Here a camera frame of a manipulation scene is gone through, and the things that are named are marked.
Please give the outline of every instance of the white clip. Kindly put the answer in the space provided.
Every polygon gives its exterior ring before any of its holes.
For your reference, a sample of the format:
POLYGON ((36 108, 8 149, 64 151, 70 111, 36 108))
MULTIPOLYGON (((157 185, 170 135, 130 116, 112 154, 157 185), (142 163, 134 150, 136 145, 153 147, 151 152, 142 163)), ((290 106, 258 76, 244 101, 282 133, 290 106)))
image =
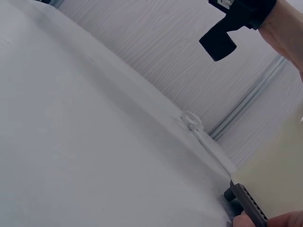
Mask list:
POLYGON ((196 130, 204 129, 201 119, 197 115, 191 113, 190 111, 183 111, 181 115, 181 119, 190 130, 192 130, 192 128, 196 130))

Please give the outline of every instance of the black tool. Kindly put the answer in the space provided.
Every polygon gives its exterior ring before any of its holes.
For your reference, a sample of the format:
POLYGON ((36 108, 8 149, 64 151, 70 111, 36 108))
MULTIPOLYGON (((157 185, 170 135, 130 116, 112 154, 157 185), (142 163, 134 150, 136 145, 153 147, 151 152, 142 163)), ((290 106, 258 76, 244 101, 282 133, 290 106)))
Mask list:
POLYGON ((224 192, 224 197, 228 202, 237 200, 256 227, 267 227, 265 214, 242 184, 234 185, 231 181, 230 188, 224 192))
POLYGON ((243 26, 257 30, 276 0, 209 0, 209 3, 226 15, 200 39, 200 44, 214 61, 219 61, 237 48, 227 32, 243 26))

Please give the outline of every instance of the white panel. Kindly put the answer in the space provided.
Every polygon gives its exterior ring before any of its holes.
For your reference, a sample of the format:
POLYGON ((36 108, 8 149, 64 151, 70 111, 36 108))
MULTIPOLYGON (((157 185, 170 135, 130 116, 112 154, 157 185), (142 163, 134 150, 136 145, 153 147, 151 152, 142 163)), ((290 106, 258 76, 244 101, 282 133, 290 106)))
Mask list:
POLYGON ((10 2, 18 8, 0 3, 1 226, 226 226, 229 179, 168 116, 173 105, 52 7, 10 2))
POLYGON ((303 98, 298 70, 287 63, 279 74, 264 94, 218 141, 236 165, 251 157, 303 98))
POLYGON ((276 55, 258 32, 232 34, 239 48, 213 62, 199 39, 223 14, 206 0, 64 0, 59 10, 211 130, 276 55))

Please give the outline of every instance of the hand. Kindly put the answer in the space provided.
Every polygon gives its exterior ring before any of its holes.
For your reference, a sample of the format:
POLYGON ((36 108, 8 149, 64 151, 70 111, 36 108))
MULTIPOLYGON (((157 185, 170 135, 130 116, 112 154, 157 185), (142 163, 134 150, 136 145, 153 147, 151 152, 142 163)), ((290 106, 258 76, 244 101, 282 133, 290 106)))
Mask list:
POLYGON ((294 64, 303 81, 303 14, 285 0, 277 0, 259 32, 279 54, 294 64))
MULTIPOLYGON (((251 219, 242 214, 234 218, 233 227, 255 227, 251 219)), ((276 218, 271 218, 267 222, 268 227, 302 227, 303 211, 290 212, 276 218)))

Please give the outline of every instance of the wood grain texture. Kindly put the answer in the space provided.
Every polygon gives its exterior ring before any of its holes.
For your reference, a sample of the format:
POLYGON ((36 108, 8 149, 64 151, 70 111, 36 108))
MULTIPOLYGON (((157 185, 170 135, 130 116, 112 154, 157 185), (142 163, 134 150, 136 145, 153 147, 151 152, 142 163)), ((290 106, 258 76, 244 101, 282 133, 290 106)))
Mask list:
POLYGON ((198 40, 223 14, 206 0, 64 0, 59 10, 210 131, 247 93, 276 53, 246 28, 238 49, 213 62, 198 40))
POLYGON ((236 165, 243 164, 272 136, 302 98, 299 72, 289 62, 261 97, 219 139, 219 144, 236 165))

